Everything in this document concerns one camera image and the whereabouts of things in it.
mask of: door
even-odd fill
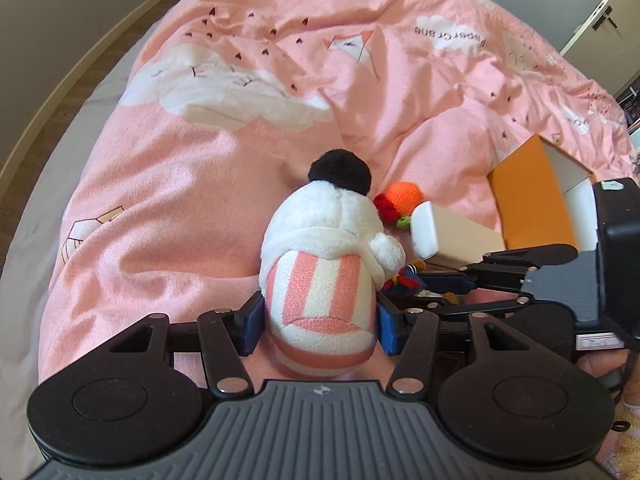
[[[640,75],[640,0],[603,0],[561,54],[619,95]]]

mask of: pink duvet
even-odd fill
[[[327,150],[367,162],[372,196],[408,180],[499,230],[486,175],[532,134],[632,174],[613,98],[489,0],[182,0],[66,208],[40,379],[150,312],[240,307],[272,213]],[[256,386],[282,376],[261,346],[244,363]],[[355,376],[391,368],[378,348]]]

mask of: orange box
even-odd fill
[[[507,249],[570,244],[595,248],[591,172],[540,136],[532,136],[488,176]]]

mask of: black device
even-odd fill
[[[609,478],[593,456],[614,403],[571,357],[580,333],[636,341],[640,189],[622,179],[594,194],[588,256],[545,246],[423,275],[430,288],[517,290],[516,300],[379,294],[380,342],[399,354],[386,389],[269,380],[256,394],[240,356],[264,330],[259,292],[195,322],[146,316],[34,391],[28,421],[48,462],[31,478]],[[207,388],[174,370],[176,352],[201,353]]]

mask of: black pompom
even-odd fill
[[[309,170],[309,182],[325,180],[335,187],[366,196],[371,189],[367,164],[347,150],[331,150],[316,160]]]

